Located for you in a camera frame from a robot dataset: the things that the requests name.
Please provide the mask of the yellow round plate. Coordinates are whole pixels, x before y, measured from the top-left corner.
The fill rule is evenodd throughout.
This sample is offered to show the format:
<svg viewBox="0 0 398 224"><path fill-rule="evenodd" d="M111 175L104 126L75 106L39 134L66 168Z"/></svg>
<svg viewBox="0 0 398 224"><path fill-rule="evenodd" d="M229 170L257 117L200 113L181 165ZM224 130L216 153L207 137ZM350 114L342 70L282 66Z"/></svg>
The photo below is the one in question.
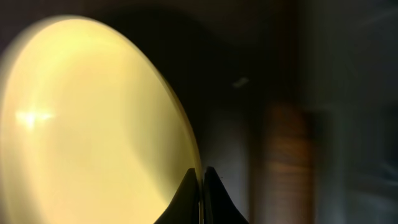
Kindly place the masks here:
<svg viewBox="0 0 398 224"><path fill-rule="evenodd" d="M129 39L78 16L43 19L1 58L1 222L154 223L187 178L190 123Z"/></svg>

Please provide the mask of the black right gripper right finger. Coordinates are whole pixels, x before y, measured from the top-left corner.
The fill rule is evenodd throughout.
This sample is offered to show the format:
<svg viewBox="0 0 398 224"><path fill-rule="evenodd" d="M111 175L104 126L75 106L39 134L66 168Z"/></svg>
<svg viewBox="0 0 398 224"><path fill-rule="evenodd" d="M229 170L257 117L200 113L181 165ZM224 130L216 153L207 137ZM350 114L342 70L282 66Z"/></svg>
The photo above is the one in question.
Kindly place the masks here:
<svg viewBox="0 0 398 224"><path fill-rule="evenodd" d="M213 167L207 167L203 183L204 224L248 224L229 197Z"/></svg>

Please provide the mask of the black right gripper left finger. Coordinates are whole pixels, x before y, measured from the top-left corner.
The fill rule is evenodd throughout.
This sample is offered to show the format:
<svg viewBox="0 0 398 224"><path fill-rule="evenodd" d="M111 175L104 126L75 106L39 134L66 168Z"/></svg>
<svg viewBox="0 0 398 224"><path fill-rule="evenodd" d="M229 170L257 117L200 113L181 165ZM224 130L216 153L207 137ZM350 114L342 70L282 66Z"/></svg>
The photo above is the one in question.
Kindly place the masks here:
<svg viewBox="0 0 398 224"><path fill-rule="evenodd" d="M199 224L200 195L194 168L189 168L173 199L155 224Z"/></svg>

